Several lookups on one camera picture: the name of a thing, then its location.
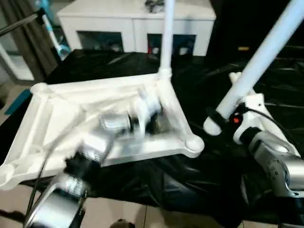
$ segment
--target blue object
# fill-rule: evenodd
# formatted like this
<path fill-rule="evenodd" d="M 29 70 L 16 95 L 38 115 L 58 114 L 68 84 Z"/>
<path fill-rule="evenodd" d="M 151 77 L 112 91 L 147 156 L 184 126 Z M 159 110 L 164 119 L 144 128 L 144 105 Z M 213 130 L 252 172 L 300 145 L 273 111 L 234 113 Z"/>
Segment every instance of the blue object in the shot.
<path fill-rule="evenodd" d="M 5 115 L 11 115 L 14 111 L 30 96 L 29 89 L 25 89 L 22 93 L 13 101 L 10 107 L 4 113 Z"/>

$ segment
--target curtain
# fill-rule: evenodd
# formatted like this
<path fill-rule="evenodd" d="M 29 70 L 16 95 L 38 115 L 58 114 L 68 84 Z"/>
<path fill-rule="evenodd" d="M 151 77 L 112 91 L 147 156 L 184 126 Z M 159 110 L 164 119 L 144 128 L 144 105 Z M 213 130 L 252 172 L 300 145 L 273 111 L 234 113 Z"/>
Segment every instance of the curtain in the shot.
<path fill-rule="evenodd" d="M 34 13 L 28 0 L 0 0 L 0 6 L 8 25 Z M 46 28 L 37 19 L 11 33 L 34 80 L 44 81 L 60 62 Z"/>

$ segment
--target white plastic frame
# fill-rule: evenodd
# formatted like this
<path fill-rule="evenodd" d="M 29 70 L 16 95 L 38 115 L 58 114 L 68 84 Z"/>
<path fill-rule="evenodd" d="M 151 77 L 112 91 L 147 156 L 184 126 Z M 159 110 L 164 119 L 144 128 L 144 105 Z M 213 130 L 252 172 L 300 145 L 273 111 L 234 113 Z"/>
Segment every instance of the white plastic frame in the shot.
<path fill-rule="evenodd" d="M 9 190 L 37 177 L 46 153 L 57 145 L 42 176 L 56 175 L 73 155 L 84 133 L 97 125 L 98 115 L 127 111 L 144 89 L 156 94 L 174 132 L 133 141 L 117 141 L 104 166 L 173 154 L 195 158 L 204 142 L 188 125 L 170 82 L 174 0 L 166 1 L 161 66 L 157 74 L 100 79 L 58 85 L 36 84 L 32 100 L 0 166 L 0 189 Z"/>

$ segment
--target motion blur robot arm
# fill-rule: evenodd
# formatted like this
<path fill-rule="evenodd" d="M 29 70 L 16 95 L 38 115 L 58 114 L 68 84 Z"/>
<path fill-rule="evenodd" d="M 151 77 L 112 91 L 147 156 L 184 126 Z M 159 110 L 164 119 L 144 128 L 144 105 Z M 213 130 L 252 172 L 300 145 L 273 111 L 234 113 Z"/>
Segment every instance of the motion blur robot arm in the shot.
<path fill-rule="evenodd" d="M 85 135 L 66 168 L 57 175 L 26 215 L 25 228 L 78 228 L 85 214 L 87 193 L 120 136 L 141 138 L 151 117 L 162 109 L 155 97 L 143 96 L 135 113 L 102 114 L 99 125 Z"/>

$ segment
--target red light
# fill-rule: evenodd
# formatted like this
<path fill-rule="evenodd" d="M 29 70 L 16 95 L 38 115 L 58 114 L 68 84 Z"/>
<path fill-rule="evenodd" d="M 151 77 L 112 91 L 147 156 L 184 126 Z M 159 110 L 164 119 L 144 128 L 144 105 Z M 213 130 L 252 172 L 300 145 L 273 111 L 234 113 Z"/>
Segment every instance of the red light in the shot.
<path fill-rule="evenodd" d="M 237 119 L 237 118 L 233 118 L 233 122 L 235 123 L 235 124 L 238 124 L 239 123 L 239 119 Z"/>

